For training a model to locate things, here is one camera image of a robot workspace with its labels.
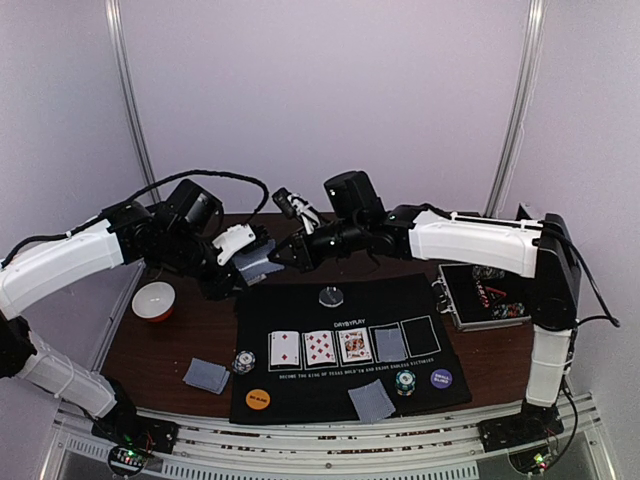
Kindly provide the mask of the grey playing card deck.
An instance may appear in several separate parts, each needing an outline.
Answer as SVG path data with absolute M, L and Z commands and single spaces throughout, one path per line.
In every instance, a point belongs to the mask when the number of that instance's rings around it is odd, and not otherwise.
M 269 254 L 275 249 L 276 241 L 271 239 L 249 253 L 240 253 L 232 258 L 233 264 L 248 286 L 255 285 L 267 276 L 282 271 L 284 265 L 272 262 Z

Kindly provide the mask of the clear round dealer button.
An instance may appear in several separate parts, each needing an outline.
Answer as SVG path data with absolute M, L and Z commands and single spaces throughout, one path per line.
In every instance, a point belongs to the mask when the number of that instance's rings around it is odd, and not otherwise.
M 320 291 L 318 300 L 324 307 L 337 308 L 344 303 L 344 294 L 336 286 L 327 286 Z

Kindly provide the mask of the blue white chip stack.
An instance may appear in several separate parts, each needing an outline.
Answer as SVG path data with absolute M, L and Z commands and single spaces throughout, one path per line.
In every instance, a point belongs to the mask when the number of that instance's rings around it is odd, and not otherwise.
M 255 363 L 256 357 L 253 352 L 240 351 L 232 363 L 232 369 L 236 374 L 244 375 L 254 369 Z

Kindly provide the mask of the two of diamonds card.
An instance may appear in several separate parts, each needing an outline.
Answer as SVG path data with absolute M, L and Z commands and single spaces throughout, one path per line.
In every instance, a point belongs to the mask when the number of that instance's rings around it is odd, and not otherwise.
M 269 338 L 271 366 L 300 365 L 300 334 L 297 331 L 273 331 Z

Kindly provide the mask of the nine of diamonds card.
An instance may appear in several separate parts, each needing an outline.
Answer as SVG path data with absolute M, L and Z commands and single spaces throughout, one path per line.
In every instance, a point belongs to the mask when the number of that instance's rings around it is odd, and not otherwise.
M 336 363 L 335 346 L 331 331 L 317 330 L 305 333 L 304 347 L 308 366 Z

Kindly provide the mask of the orange big blind button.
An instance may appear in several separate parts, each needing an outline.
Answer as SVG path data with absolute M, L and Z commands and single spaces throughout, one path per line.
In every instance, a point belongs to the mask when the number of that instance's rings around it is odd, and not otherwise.
M 254 411 L 262 411 L 271 404 L 271 396 L 264 389 L 252 389 L 245 396 L 246 405 Z

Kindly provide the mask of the mixed colour chip stack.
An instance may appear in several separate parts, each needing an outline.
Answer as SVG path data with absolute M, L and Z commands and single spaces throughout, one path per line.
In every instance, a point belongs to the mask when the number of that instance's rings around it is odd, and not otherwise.
M 400 396 L 411 396 L 416 388 L 416 375 L 410 370 L 401 370 L 395 376 L 396 393 Z

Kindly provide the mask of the blue small blind button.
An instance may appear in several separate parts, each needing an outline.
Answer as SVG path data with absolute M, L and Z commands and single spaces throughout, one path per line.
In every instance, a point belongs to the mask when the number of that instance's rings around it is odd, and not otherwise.
M 453 374 L 444 368 L 435 369 L 430 375 L 430 383 L 438 390 L 448 389 L 453 384 Z

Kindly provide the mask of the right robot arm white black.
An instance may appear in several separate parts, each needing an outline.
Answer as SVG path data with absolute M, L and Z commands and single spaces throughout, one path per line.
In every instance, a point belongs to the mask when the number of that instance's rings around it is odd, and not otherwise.
M 478 429 L 486 451 L 562 433 L 556 402 L 567 390 L 581 278 L 564 220 L 556 214 L 541 221 L 496 220 L 428 203 L 386 210 L 363 171 L 337 175 L 324 189 L 336 215 L 332 221 L 286 188 L 273 194 L 282 213 L 302 227 L 277 245 L 270 260 L 309 272 L 327 259 L 364 250 L 402 260 L 471 264 L 478 277 L 505 271 L 525 279 L 525 312 L 534 329 L 525 398 L 519 413 L 483 421 Z

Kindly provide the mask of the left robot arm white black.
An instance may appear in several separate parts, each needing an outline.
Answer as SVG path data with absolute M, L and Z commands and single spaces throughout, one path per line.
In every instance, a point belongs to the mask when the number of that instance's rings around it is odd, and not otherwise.
M 196 279 L 208 299 L 244 290 L 247 284 L 233 259 L 256 234 L 243 222 L 204 236 L 209 220 L 223 208 L 191 175 L 177 175 L 180 183 L 164 202 L 143 206 L 138 199 L 147 191 L 141 189 L 65 233 L 19 242 L 1 261 L 2 377 L 25 380 L 75 404 L 106 438 L 139 452 L 154 439 L 124 387 L 75 362 L 25 315 L 39 308 L 58 331 L 68 333 L 74 322 L 52 299 L 138 261 Z

